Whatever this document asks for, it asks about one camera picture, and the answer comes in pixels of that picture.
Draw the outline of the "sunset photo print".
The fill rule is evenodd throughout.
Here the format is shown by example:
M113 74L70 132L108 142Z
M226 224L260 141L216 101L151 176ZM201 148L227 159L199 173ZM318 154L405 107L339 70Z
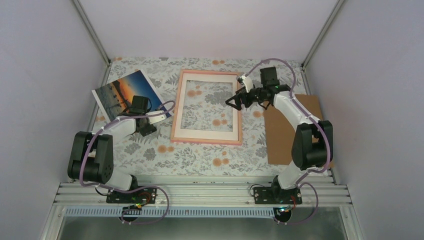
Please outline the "sunset photo print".
M172 106L167 103L153 81L142 70L113 80L91 92L107 123L114 120L124 110L128 110L135 96L149 98L147 108L152 112L165 111Z

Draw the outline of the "brown cardboard backing board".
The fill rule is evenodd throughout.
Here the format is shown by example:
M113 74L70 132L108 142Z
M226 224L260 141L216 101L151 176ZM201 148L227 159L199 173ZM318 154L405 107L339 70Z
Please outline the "brown cardboard backing board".
M300 170L323 167L333 159L333 125L321 120L314 95L275 95L264 113L268 163Z

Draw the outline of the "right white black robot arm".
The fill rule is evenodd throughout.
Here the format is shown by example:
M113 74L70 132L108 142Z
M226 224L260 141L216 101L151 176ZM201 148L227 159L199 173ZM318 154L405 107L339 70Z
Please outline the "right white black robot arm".
M268 109L274 107L281 112L294 129L291 149L292 161L283 173L277 175L270 187L274 202L284 203L301 187L301 181L310 173L323 173L333 158L333 126L308 111L295 97L293 89L280 84L275 67L262 68L261 86L256 87L247 74L237 77L242 88L225 101L225 104L240 111L257 103Z

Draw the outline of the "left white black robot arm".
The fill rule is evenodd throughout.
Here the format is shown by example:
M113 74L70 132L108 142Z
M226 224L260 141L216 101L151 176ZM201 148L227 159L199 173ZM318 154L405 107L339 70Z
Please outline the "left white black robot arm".
M67 167L67 175L83 186L99 186L119 192L124 201L131 203L139 197L137 178L114 169L114 145L136 132L150 134L156 131L147 114L151 100L134 96L129 107L96 133L76 133Z

